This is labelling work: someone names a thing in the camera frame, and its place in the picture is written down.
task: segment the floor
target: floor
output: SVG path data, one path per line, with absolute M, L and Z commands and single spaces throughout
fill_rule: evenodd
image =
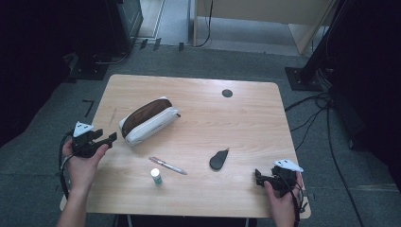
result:
M 141 0 L 141 5 L 145 19 L 138 40 L 152 42 L 160 38 L 165 45 L 193 46 L 194 0 Z M 200 17 L 198 22 L 197 44 L 203 44 L 208 35 L 208 18 Z M 154 32 L 145 34 L 145 30 Z M 327 27 L 321 27 L 304 56 L 311 56 L 326 30 Z M 213 16 L 210 39 L 201 48 L 300 56 L 287 24 Z

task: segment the fingers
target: fingers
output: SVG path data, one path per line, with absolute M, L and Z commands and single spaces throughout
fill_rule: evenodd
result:
M 296 172 L 297 174 L 297 183 L 302 187 L 304 187 L 304 181 L 302 180 L 301 172 Z
M 64 155 L 64 156 L 71 155 L 73 153 L 72 150 L 71 150 L 72 146 L 73 146 L 73 140 L 70 139 L 70 140 L 67 141 L 67 143 L 65 143 L 62 146 L 62 155 Z
M 277 198 L 274 195 L 273 187 L 271 186 L 271 183 L 268 181 L 265 181 L 264 185 L 265 185 L 266 193 L 268 194 L 270 204 L 273 205 L 275 203 L 275 201 L 277 200 Z
M 108 144 L 104 144 L 102 146 L 100 146 L 97 151 L 96 154 L 94 155 L 94 157 L 96 157 L 96 159 L 98 161 L 100 161 L 100 159 L 106 154 L 106 151 L 109 149 L 109 145 Z

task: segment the small white bottle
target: small white bottle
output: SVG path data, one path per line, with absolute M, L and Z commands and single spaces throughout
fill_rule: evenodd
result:
M 160 175 L 160 170 L 159 168 L 153 168 L 150 171 L 150 175 L 153 178 L 154 183 L 156 183 L 156 185 L 160 185 L 162 184 L 162 176 Z

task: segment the black controller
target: black controller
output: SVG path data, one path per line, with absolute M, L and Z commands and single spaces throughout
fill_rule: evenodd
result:
M 113 133 L 109 138 L 94 142 L 97 138 L 103 135 L 103 130 L 87 131 L 84 134 L 73 137 L 73 154 L 82 158 L 90 158 L 95 155 L 100 146 L 108 144 L 109 148 L 113 147 L 113 142 L 117 139 L 117 133 Z
M 264 182 L 268 181 L 274 190 L 280 192 L 280 197 L 286 195 L 287 192 L 294 188 L 297 182 L 297 175 L 295 171 L 275 166 L 271 170 L 272 177 L 263 176 L 259 170 L 254 170 L 254 176 L 256 177 L 256 184 L 264 187 Z

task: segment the hand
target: hand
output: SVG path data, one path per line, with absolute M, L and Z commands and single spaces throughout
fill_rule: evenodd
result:
M 64 156 L 71 155 L 73 141 L 69 140 L 62 147 Z M 107 144 L 100 146 L 94 156 L 91 158 L 72 157 L 67 168 L 70 173 L 71 189 L 67 203 L 62 210 L 58 227 L 77 227 L 85 226 L 86 220 L 86 201 L 88 199 L 89 190 L 91 190 L 92 182 L 95 179 L 97 165 L 100 159 L 106 154 L 109 148 Z
M 302 181 L 301 173 L 296 172 L 296 174 L 297 174 L 297 183 L 302 188 L 304 184 Z M 282 198 L 277 198 L 274 195 L 274 190 L 271 184 L 268 181 L 265 181 L 264 185 L 269 198 L 271 217 L 273 218 L 275 225 L 277 227 L 294 226 L 295 213 L 294 213 L 294 203 L 292 201 L 291 193 L 287 192 L 287 194 L 284 195 Z M 296 185 L 292 190 L 295 198 L 297 199 L 298 206 L 300 205 L 299 190 L 300 189 L 298 185 Z
M 62 154 L 69 156 L 72 154 L 73 141 L 69 140 L 62 147 Z M 106 154 L 109 148 L 107 144 L 100 146 L 94 156 L 91 158 L 72 157 L 68 163 L 67 168 L 70 174 L 71 192 L 78 191 L 81 193 L 88 193 L 91 189 L 92 182 L 95 179 L 97 165 L 101 158 Z

